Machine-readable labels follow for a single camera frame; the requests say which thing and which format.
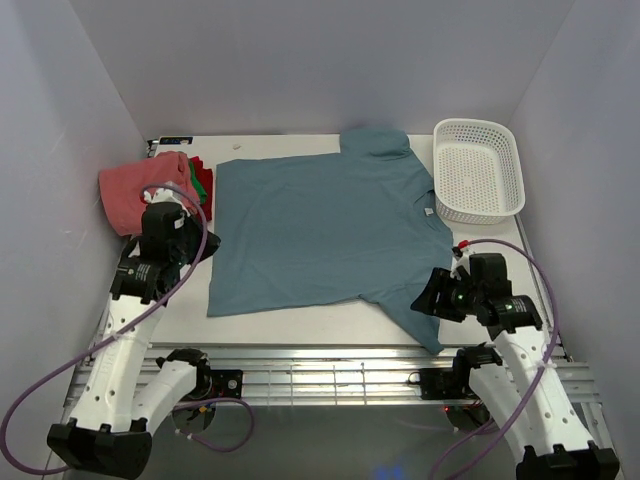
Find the blue t shirt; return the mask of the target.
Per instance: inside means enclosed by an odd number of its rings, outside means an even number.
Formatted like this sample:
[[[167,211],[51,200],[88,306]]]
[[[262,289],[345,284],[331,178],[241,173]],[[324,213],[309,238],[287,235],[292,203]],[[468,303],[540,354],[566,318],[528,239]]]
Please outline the blue t shirt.
[[[341,133],[335,153],[216,169],[211,317],[362,300],[427,351],[440,322],[413,301],[451,264],[453,235],[406,133]]]

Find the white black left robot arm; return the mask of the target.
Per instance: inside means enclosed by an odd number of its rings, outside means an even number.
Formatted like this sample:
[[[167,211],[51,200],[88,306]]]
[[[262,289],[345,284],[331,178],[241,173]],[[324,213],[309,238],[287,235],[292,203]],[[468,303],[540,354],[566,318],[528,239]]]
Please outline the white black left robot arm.
[[[73,469],[136,479],[144,471],[152,436],[182,400],[202,400],[212,390],[203,352],[185,348],[158,360],[156,376],[142,389],[138,376],[164,295],[180,282],[180,270],[195,266],[199,250],[210,257],[218,238],[204,232],[180,204],[146,207],[142,233],[123,250],[110,288],[104,340],[89,380],[69,418],[51,426],[47,444]]]

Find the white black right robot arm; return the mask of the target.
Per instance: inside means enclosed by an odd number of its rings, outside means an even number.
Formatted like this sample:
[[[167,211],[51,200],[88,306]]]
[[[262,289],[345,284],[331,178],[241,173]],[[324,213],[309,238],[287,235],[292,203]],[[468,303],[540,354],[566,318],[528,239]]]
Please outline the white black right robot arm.
[[[533,300],[516,295],[499,253],[453,250],[450,270],[436,268],[414,311],[462,322],[473,316],[491,342],[459,350],[436,395],[476,397],[516,460],[519,479],[614,479],[620,462],[597,445],[573,408],[550,353]]]

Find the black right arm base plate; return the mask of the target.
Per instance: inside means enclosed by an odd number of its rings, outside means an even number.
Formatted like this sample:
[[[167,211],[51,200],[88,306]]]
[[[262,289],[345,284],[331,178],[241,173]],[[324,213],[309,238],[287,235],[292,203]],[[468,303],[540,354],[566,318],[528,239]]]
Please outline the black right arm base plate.
[[[407,385],[419,389],[421,400],[479,400],[469,378],[453,368],[422,368],[409,374]]]

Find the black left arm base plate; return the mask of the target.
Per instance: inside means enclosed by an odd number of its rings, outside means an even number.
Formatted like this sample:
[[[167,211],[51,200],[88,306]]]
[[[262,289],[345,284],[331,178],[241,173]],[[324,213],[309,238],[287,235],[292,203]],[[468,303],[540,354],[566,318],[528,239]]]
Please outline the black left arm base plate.
[[[195,400],[242,397],[244,372],[237,369],[204,369],[197,374]]]

